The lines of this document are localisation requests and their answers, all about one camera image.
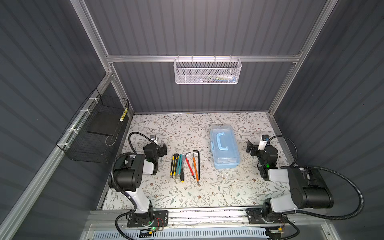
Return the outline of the light blue plastic tool box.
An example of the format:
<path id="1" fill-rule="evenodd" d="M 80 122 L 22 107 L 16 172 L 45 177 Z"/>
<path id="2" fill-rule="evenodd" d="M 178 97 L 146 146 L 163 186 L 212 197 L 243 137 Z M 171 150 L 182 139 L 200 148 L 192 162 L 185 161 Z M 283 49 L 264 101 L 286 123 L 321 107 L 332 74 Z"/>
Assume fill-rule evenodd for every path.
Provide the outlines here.
<path id="1" fill-rule="evenodd" d="M 240 152 L 231 126 L 213 125 L 210 130 L 210 140 L 216 169 L 233 169 L 240 164 Z"/>

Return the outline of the black hex key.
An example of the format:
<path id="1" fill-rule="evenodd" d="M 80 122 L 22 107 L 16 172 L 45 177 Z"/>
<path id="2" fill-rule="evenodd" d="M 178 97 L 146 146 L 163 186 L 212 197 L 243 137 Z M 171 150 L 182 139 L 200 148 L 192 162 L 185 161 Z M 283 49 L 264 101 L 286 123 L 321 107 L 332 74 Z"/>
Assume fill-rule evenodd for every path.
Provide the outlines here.
<path id="1" fill-rule="evenodd" d="M 193 150 L 193 153 L 195 153 L 195 158 L 196 158 L 196 162 L 197 162 L 198 177 L 200 180 L 200 152 L 198 150 Z"/>

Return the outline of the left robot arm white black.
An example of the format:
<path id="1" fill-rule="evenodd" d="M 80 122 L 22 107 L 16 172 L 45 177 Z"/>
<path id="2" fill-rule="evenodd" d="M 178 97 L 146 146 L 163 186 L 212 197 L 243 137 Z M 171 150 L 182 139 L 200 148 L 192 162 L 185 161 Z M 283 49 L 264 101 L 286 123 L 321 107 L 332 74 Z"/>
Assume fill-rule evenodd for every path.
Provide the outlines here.
<path id="1" fill-rule="evenodd" d="M 135 150 L 131 137 L 139 135 L 150 143 L 143 147 L 143 154 Z M 167 145 L 158 144 L 158 137 L 132 132 L 128 136 L 131 153 L 118 155 L 112 165 L 108 184 L 111 189 L 123 194 L 133 204 L 130 214 L 140 218 L 154 217 L 154 208 L 151 201 L 145 196 L 141 189 L 143 176 L 156 175 L 159 169 L 159 158 L 167 155 Z"/>

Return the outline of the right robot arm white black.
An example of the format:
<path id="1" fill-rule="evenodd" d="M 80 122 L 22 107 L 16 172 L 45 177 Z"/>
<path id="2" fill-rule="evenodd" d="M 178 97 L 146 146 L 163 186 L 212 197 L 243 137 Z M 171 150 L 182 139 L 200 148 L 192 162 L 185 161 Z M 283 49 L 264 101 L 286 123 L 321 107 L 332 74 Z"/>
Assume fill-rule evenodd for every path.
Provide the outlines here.
<path id="1" fill-rule="evenodd" d="M 264 200 L 259 208 L 247 209 L 250 218 L 253 213 L 258 213 L 267 224 L 274 223 L 277 219 L 286 221 L 286 216 L 291 214 L 304 214 L 315 218 L 342 221 L 358 216 L 364 209 L 365 199 L 358 186 L 343 174 L 334 170 L 319 166 L 297 166 L 298 155 L 294 156 L 293 162 L 288 166 L 278 167 L 278 150 L 271 144 L 271 140 L 278 136 L 270 137 L 262 135 L 259 144 L 247 142 L 246 152 L 258 158 L 257 168 L 264 181 L 274 183 L 288 183 L 290 193 L 280 197 Z M 359 203 L 357 208 L 349 214 L 341 216 L 328 216 L 313 213 L 313 209 L 330 209 L 334 206 L 334 198 L 328 188 L 321 172 L 331 173 L 352 186 L 356 191 Z"/>

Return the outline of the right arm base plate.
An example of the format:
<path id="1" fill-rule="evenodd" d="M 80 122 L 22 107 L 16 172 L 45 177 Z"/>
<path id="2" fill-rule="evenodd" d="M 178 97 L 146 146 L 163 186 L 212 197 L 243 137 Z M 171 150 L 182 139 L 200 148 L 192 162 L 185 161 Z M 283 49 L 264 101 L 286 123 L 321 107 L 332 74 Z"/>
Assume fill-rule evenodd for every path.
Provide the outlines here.
<path id="1" fill-rule="evenodd" d="M 280 213 L 267 212 L 262 207 L 248 208 L 246 214 L 250 224 L 283 224 L 287 223 L 284 216 Z"/>

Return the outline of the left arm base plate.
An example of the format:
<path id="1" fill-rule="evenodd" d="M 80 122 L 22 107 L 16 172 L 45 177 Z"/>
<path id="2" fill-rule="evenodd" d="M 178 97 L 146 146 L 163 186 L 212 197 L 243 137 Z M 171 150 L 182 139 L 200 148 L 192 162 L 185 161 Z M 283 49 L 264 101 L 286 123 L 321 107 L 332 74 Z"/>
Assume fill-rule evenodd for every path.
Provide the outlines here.
<path id="1" fill-rule="evenodd" d="M 169 211 L 149 211 L 144 214 L 133 213 L 127 216 L 127 227 L 166 227 L 168 219 Z"/>

